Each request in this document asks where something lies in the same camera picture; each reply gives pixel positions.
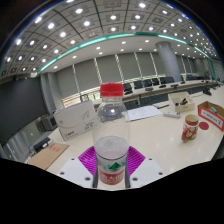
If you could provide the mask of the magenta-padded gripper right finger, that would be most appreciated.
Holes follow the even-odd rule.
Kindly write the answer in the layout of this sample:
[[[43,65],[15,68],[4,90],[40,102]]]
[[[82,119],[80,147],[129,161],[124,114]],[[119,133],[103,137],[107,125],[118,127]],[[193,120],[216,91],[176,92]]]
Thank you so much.
[[[165,176],[155,159],[147,158],[130,146],[126,163],[126,188],[140,188]]]

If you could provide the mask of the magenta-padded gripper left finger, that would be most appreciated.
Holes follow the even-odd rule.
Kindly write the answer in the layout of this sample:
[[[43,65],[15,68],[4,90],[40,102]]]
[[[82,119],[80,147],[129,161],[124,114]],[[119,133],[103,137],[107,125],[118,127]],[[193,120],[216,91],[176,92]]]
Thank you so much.
[[[96,188],[98,176],[94,147],[88,148],[78,158],[70,158],[57,175],[81,187]]]

